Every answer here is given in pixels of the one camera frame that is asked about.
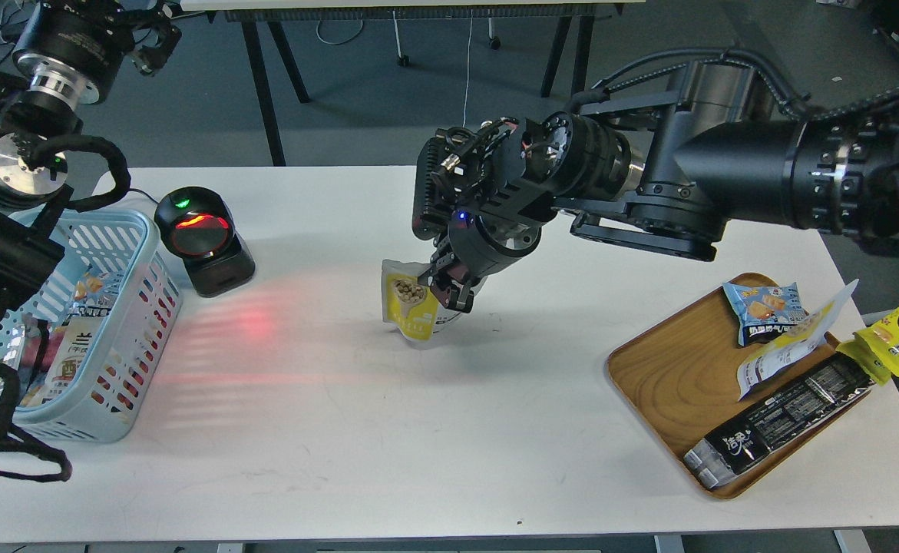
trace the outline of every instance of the blue snack bag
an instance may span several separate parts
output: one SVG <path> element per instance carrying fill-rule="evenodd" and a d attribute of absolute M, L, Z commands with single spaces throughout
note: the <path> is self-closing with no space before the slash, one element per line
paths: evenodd
<path fill-rule="evenodd" d="M 790 286 L 723 283 L 722 290 L 739 319 L 740 346 L 767 343 L 807 317 L 797 294 L 797 283 Z"/>

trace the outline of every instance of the dark floor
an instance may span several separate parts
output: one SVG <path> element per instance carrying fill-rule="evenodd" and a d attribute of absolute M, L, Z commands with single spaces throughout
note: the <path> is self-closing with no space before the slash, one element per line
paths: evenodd
<path fill-rule="evenodd" d="M 16 9 L 9 6 L 7 14 Z M 183 41 L 157 77 L 142 78 L 126 63 L 105 104 L 78 110 L 85 133 L 115 141 L 132 167 L 270 164 L 240 27 L 223 15 L 213 24 L 188 18 L 179 26 Z M 358 27 L 323 22 L 319 32 L 326 41 L 341 41 Z M 400 34 L 411 59 L 405 68 L 396 64 L 392 22 L 367 21 L 341 46 L 320 41 L 317 22 L 287 22 L 312 95 L 311 104 L 299 104 L 260 25 L 288 164 L 414 164 L 435 128 L 464 121 L 473 126 L 501 115 L 541 118 L 561 109 L 571 80 L 572 39 L 554 95 L 540 98 L 554 18 L 499 18 L 495 27 L 502 47 L 494 51 L 487 20 L 403 21 Z M 873 34 L 864 10 L 812 0 L 650 0 L 597 21 L 587 84 L 651 51 L 734 42 L 772 56 L 816 104 L 847 104 L 899 83 L 899 59 Z M 0 59 L 8 49 L 0 46 Z M 11 71 L 8 62 L 1 67 Z M 103 172 L 97 158 L 71 159 L 71 182 L 81 191 L 90 191 Z M 870 258 L 847 239 L 829 237 L 827 243 L 845 280 L 862 280 L 855 294 L 860 311 L 899 304 L 899 261 Z M 899 531 L 867 531 L 867 537 L 876 553 L 899 551 Z M 838 550 L 830 531 L 687 536 L 685 547 Z"/>

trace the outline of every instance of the white table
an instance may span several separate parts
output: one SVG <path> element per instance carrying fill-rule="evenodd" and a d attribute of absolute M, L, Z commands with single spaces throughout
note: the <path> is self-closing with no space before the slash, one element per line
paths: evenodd
<path fill-rule="evenodd" d="M 411 235 L 413 167 L 132 173 L 157 197 L 221 193 L 256 279 L 213 299 L 187 291 L 129 436 L 57 442 L 66 483 L 0 478 L 0 542 L 899 525 L 894 386 L 723 502 L 604 372 L 612 349 L 746 270 L 796 280 L 814 309 L 842 286 L 815 232 L 732 223 L 700 263 L 580 240 L 561 217 L 473 313 L 411 346 L 380 322 L 379 281 L 382 259 L 431 252 Z M 860 325 L 850 304 L 832 332 Z"/>

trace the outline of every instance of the light blue plastic basket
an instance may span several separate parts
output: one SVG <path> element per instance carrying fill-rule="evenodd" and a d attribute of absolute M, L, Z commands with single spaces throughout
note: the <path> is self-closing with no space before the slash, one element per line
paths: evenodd
<path fill-rule="evenodd" d="M 35 213 L 18 214 L 28 224 Z M 159 255 L 159 231 L 135 210 L 65 211 L 52 238 L 66 254 L 42 290 L 3 319 L 0 361 L 9 329 L 29 313 L 57 326 L 88 266 L 99 273 L 126 270 L 121 293 L 94 336 L 84 363 L 60 396 L 42 406 L 18 407 L 13 420 L 46 439 L 114 442 L 131 430 L 169 339 L 182 301 Z"/>

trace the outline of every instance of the wood grain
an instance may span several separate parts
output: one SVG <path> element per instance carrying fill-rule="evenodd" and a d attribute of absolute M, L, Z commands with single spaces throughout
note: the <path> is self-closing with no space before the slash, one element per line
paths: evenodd
<path fill-rule="evenodd" d="M 742 286 L 776 286 L 758 273 L 740 274 L 731 281 Z M 736 317 L 720 287 L 623 344 L 606 362 L 614 384 L 689 475 L 682 456 L 705 434 L 829 357 L 838 345 L 833 336 L 827 335 L 828 343 L 759 384 L 740 402 L 736 369 L 751 353 L 761 349 L 762 344 L 740 347 L 736 342 L 738 329 Z M 724 486 L 708 490 L 694 476 L 692 482 L 712 497 L 731 499 L 817 433 L 811 432 L 773 452 L 764 462 Z"/>

